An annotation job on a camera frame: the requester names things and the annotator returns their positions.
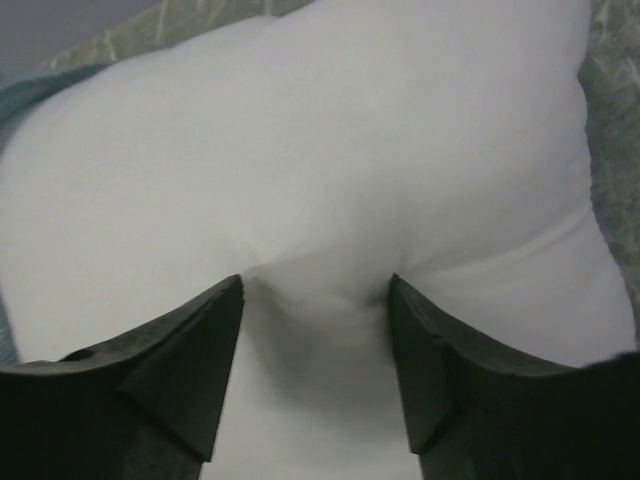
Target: white pillow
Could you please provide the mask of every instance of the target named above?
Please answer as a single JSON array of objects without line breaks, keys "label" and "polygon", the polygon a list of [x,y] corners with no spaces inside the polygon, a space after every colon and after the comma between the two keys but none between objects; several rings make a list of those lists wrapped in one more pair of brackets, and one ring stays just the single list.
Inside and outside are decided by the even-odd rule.
[{"label": "white pillow", "polygon": [[420,474],[385,338],[392,273],[534,355],[634,349],[589,198],[589,13],[321,0],[48,100],[0,166],[0,282],[23,358],[242,273],[204,478],[405,480]]}]

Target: stone countertop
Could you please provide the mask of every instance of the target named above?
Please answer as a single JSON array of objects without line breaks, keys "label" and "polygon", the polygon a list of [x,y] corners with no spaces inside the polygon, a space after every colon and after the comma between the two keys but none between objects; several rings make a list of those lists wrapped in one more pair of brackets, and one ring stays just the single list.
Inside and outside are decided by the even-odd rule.
[{"label": "stone countertop", "polygon": [[[284,15],[313,0],[163,0],[49,65],[120,60],[175,45],[255,15]],[[622,268],[640,320],[640,0],[591,0],[580,72],[589,107],[596,216]]]}]

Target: blue fabric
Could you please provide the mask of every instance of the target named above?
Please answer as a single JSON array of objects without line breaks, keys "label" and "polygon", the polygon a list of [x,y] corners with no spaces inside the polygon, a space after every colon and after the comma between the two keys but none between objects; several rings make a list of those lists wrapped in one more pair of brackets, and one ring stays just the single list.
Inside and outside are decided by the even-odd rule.
[{"label": "blue fabric", "polygon": [[[107,66],[108,64],[88,65],[64,70],[0,68],[0,152],[11,135],[14,119],[61,90],[92,77]],[[15,363],[18,363],[18,355],[0,298],[0,365]]]}]

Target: white fabric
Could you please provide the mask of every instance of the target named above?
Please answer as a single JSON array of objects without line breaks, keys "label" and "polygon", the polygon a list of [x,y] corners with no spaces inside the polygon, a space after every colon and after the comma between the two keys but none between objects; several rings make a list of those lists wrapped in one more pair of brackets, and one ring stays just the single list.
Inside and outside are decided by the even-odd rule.
[{"label": "white fabric", "polygon": [[47,101],[0,167],[26,360],[223,277],[247,308],[205,479],[414,480],[385,338],[397,272],[529,353],[634,349],[589,200],[587,0],[324,0]]}]

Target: black plastic part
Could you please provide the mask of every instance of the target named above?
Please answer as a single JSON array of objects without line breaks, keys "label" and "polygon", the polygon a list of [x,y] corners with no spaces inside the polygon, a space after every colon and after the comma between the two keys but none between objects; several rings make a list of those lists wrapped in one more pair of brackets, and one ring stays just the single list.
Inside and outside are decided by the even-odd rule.
[{"label": "black plastic part", "polygon": [[230,277],[59,362],[0,368],[0,478],[195,480],[211,460],[243,309]]},{"label": "black plastic part", "polygon": [[483,335],[397,277],[389,314],[425,479],[640,478],[640,354],[559,366]]}]

